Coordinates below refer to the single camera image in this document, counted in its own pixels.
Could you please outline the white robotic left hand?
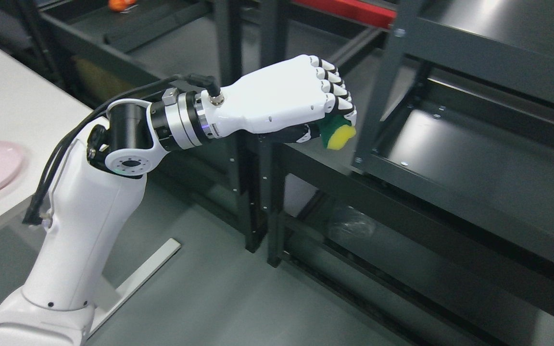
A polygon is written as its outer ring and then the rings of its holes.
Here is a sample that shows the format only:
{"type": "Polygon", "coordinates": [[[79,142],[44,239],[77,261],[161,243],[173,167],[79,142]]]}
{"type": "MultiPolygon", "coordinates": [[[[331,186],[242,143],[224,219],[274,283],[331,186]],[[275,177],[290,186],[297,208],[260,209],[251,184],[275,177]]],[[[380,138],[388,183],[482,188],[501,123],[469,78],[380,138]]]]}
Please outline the white robotic left hand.
{"type": "Polygon", "coordinates": [[[213,97],[200,95],[201,124],[209,138],[236,131],[294,144],[321,138],[316,121],[341,115],[356,125],[357,111],[339,69],[302,54],[240,77],[213,97]]]}

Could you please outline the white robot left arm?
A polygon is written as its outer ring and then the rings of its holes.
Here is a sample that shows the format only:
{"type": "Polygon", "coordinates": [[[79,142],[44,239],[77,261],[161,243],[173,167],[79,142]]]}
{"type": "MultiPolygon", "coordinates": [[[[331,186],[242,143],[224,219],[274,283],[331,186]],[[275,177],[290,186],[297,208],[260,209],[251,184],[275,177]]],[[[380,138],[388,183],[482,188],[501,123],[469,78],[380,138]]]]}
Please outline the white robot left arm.
{"type": "Polygon", "coordinates": [[[217,138],[209,113],[218,87],[170,88],[160,101],[118,97],[102,106],[109,126],[72,136],[49,183],[50,218],[22,287],[0,304],[0,346],[81,346],[95,319],[95,292],[117,235],[139,206],[147,173],[176,148],[217,138]]]}

